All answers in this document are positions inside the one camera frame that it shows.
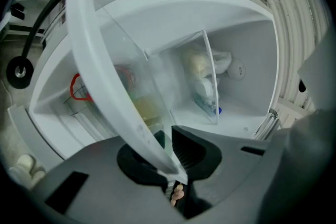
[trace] black hose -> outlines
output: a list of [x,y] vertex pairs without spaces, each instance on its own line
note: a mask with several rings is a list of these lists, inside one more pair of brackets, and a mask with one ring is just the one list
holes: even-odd
[[[33,42],[33,39],[36,35],[36,33],[38,32],[41,24],[43,23],[43,21],[45,20],[45,18],[48,16],[48,14],[52,11],[52,9],[54,9],[56,7],[56,5],[60,2],[61,0],[50,0],[47,5],[44,7],[44,9],[41,11],[40,15],[37,17],[28,37],[27,40],[25,42],[25,45],[23,47],[23,51],[22,51],[22,58],[26,59],[31,47],[31,43]],[[23,66],[19,66],[19,72],[23,72]]]

